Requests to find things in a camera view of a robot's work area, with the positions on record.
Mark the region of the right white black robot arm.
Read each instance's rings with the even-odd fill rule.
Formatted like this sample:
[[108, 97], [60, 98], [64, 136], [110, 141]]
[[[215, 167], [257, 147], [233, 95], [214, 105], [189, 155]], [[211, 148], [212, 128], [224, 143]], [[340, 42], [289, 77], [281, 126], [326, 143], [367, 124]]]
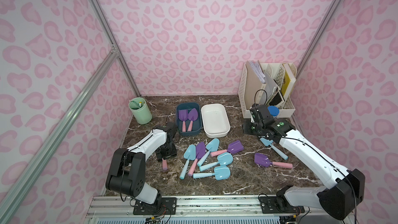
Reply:
[[243, 124], [245, 134], [289, 150], [323, 184], [321, 187], [285, 186], [276, 194], [275, 204], [280, 211], [297, 206], [318, 208], [341, 221], [356, 211], [364, 199], [365, 175], [361, 171], [350, 170], [334, 161], [308, 141], [289, 120], [275, 118], [267, 106], [254, 104], [250, 114], [251, 119]]

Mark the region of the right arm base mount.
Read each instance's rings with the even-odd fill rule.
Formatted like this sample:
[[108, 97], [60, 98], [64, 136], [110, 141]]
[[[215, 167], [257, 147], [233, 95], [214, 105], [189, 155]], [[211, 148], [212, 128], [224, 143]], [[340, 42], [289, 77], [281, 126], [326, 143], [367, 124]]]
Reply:
[[305, 213], [304, 207], [292, 206], [281, 196], [259, 194], [258, 200], [263, 214], [294, 214], [298, 216]]

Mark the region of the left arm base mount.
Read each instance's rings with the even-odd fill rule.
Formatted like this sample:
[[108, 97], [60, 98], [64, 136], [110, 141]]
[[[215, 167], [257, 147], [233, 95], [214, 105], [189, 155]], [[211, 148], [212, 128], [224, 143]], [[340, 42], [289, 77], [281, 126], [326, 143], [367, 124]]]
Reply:
[[177, 207], [176, 197], [163, 197], [158, 193], [153, 204], [135, 200], [133, 215], [175, 215]]

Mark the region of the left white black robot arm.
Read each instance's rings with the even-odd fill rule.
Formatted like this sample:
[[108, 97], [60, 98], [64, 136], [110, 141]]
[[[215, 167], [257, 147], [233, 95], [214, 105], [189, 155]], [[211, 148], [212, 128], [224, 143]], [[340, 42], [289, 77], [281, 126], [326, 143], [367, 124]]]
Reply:
[[177, 156], [173, 141], [176, 132], [177, 125], [168, 122], [166, 125], [156, 126], [137, 144], [117, 149], [108, 171], [106, 189], [159, 207], [160, 193], [146, 183], [146, 161], [153, 153], [159, 162]]

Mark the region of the purple square shovel pink handle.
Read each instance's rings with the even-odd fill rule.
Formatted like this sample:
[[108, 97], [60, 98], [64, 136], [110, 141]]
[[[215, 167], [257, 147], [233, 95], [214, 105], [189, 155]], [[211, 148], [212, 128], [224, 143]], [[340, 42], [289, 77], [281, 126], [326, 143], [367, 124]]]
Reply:
[[188, 110], [179, 110], [178, 118], [179, 118], [180, 122], [182, 123], [181, 132], [186, 132], [186, 130], [187, 130], [186, 121], [188, 119]]

